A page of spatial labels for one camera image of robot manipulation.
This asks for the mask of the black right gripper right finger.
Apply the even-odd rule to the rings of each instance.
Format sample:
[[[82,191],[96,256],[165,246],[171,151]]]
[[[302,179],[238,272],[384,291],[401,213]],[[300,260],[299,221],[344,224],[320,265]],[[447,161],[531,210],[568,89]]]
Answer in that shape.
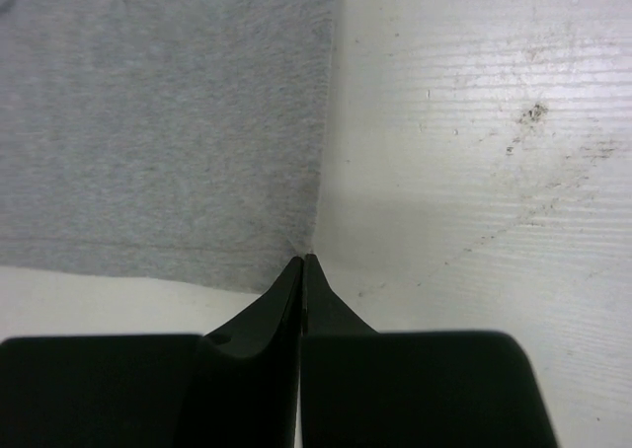
[[[381,333],[305,259],[300,362],[306,447],[554,447],[532,366],[493,331]]]

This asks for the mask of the grey tank top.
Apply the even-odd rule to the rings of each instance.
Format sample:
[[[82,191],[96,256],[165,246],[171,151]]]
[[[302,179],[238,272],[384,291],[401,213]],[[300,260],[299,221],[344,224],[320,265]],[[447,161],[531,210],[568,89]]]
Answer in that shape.
[[[335,0],[1,0],[1,262],[262,292],[308,246]]]

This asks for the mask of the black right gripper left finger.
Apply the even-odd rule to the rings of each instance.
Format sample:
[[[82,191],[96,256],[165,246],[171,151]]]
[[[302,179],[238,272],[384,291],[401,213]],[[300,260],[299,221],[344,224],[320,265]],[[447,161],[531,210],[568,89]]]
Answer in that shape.
[[[289,447],[301,261],[207,335],[1,345],[5,447]]]

